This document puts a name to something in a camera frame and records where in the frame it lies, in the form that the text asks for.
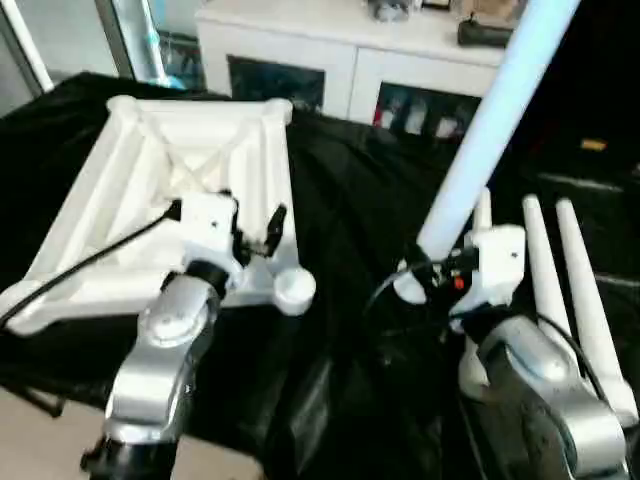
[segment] white foam tube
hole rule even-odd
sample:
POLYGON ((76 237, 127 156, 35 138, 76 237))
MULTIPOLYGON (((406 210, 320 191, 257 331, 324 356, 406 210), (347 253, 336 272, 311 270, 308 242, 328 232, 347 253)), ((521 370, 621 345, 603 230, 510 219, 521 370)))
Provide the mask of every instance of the white foam tube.
POLYGON ((473 231, 491 228, 493 220, 491 219, 491 191, 484 188, 478 197, 478 203, 473 211, 473 231))
MULTIPOLYGON (((527 247, 536 310, 545 317, 554 320, 566 333, 571 335, 569 318, 562 298, 558 272, 553 262, 540 202, 535 195, 527 195, 522 201, 522 208, 527 231, 527 247)), ((562 347, 577 364, 573 349, 552 326, 540 322, 540 330, 562 347)))
POLYGON ((529 0, 418 235, 418 245, 431 259, 449 255, 579 3, 529 0))
POLYGON ((20 9, 18 8, 18 5, 16 5, 15 0, 0 0, 0 6, 2 6, 5 14, 7 15, 11 28, 13 29, 18 42, 20 42, 20 47, 22 48, 27 62, 29 62, 31 70, 33 70, 33 74, 38 80, 40 87, 44 92, 52 90, 53 82, 51 81, 47 67, 45 67, 44 62, 42 61, 40 52, 38 51, 36 44, 33 42, 31 33, 29 33, 27 24, 24 22, 24 18, 22 18, 22 14, 20 13, 20 9))
POLYGON ((638 422, 638 408, 633 391, 622 377, 573 205, 569 200, 560 200, 556 205, 556 211, 580 345, 602 383, 602 388, 621 425, 635 425, 638 422))
MULTIPOLYGON (((491 228, 491 224, 491 192, 485 188, 473 213, 473 231, 491 228)), ((467 397, 486 401, 490 395, 489 379, 477 352, 478 346, 466 337, 465 351, 458 365, 458 385, 467 397)))

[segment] black tablecloth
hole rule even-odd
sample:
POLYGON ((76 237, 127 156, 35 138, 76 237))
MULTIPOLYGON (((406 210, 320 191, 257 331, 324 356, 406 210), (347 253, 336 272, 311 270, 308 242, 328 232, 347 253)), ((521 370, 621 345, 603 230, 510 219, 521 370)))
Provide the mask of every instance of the black tablecloth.
MULTIPOLYGON (((82 74, 1 119, 0 287, 24 275, 117 94, 215 98, 82 74)), ((640 392, 640 188, 626 160, 581 152, 567 132, 562 144, 507 152, 491 182, 494 222, 522 224, 521 199, 537 193, 559 259, 553 205, 574 201, 594 270, 622 280, 599 288, 640 392), (598 185, 572 180, 585 175, 598 185)), ((301 263, 317 296, 301 318, 271 307, 222 315, 190 433, 255 454, 273 478, 473 478, 447 360, 457 346, 445 348, 440 327, 391 292, 366 322, 361 315, 415 238, 457 146, 305 113, 294 114, 287 140, 301 263)), ((527 279, 516 303, 531 298, 527 279)), ((135 329, 135 318, 93 318, 5 335, 0 378, 102 406, 135 329)))

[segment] cabinet door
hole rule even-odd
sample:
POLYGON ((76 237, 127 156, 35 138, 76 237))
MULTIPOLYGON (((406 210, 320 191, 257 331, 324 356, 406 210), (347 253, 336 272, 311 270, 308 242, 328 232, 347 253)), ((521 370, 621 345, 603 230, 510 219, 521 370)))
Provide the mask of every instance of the cabinet door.
POLYGON ((359 49, 349 120, 448 138, 464 135, 495 68, 359 49))
POLYGON ((354 46, 210 21, 198 35, 209 90, 238 100, 281 96, 347 118, 354 46))

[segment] wire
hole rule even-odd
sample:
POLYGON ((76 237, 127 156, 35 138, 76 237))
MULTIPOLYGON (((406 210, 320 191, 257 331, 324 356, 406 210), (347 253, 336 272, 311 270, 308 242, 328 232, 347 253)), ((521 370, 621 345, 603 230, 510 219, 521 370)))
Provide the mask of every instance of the wire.
POLYGON ((407 265, 406 267, 398 270, 395 273, 392 273, 391 275, 389 275, 380 285, 378 285, 378 288, 376 288, 373 293, 371 294, 371 296, 369 297, 369 300, 367 300, 367 303, 364 306, 364 309, 362 310, 362 316, 366 317, 369 314, 369 310, 371 310, 371 308, 373 307, 373 305, 376 303, 376 301, 378 300, 378 297, 380 297, 380 295, 382 295, 382 293, 389 288, 389 286, 395 282, 398 278, 402 277, 404 274, 406 273, 413 273, 417 270, 421 270, 423 268, 427 268, 431 265, 431 262, 429 260, 422 260, 420 262, 415 262, 412 263, 410 265, 407 265))
POLYGON ((27 295, 25 298, 23 298, 18 303, 16 303, 13 307, 11 307, 9 310, 7 310, 0 317, 0 332, 6 328, 7 323, 9 323, 9 320, 11 320, 14 316, 16 316, 22 310, 24 310, 27 306, 29 306, 29 304, 31 302, 33 302, 37 298, 41 297, 42 295, 44 295, 45 293, 50 291, 52 288, 60 285, 62 282, 67 280, 72 275, 78 273, 83 268, 88 267, 89 265, 92 265, 92 264, 96 263, 97 261, 99 261, 102 258, 106 257, 107 255, 113 253, 114 251, 118 250, 119 248, 124 247, 126 244, 132 242, 133 240, 135 240, 136 238, 140 237, 141 235, 144 235, 149 230, 151 230, 154 227, 156 227, 164 219, 169 218, 171 216, 171 213, 173 213, 173 209, 174 208, 175 208, 174 204, 172 204, 172 206, 169 207, 169 209, 164 214, 162 214, 162 216, 160 216, 159 218, 157 218, 153 222, 145 225, 144 227, 139 228, 138 230, 130 233, 126 237, 122 238, 121 240, 118 240, 114 244, 104 248, 103 250, 100 250, 99 252, 94 253, 90 257, 85 258, 81 262, 75 264, 74 266, 72 266, 69 269, 65 270, 64 272, 62 272, 58 276, 52 278, 51 280, 49 280, 45 284, 43 284, 40 287, 38 287, 37 289, 35 289, 33 292, 31 292, 29 295, 27 295))
POLYGON ((593 385, 593 389, 595 390, 596 395, 600 400, 602 400, 609 407, 611 407, 611 404, 607 399, 607 395, 605 394, 604 389, 602 388, 602 384, 600 383, 600 380, 598 379, 598 376, 596 375, 596 372, 593 369, 591 362, 589 361, 585 353, 582 351, 582 348, 580 348, 580 345, 578 345, 578 343, 573 339, 573 337, 569 335, 565 331, 565 329, 562 328, 559 324, 557 324, 554 320, 551 320, 549 317, 547 317, 546 315, 542 315, 541 313, 536 313, 536 316, 538 317, 538 319, 542 320, 546 324, 553 327, 553 329, 560 334, 563 340, 569 344, 571 349, 575 352, 576 357, 578 357, 578 364, 584 369, 585 373, 587 374, 587 377, 589 378, 589 381, 593 385))

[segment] floor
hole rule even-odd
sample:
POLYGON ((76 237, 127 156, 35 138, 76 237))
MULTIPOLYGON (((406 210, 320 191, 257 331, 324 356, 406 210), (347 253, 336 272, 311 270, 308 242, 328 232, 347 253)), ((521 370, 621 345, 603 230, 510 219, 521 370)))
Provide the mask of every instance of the floor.
MULTIPOLYGON (((87 480, 79 469, 82 453, 100 435, 103 413, 68 402, 52 420, 0 390, 0 478, 87 480)), ((174 480, 259 480, 262 471, 250 457, 193 439, 178 448, 174 480)))

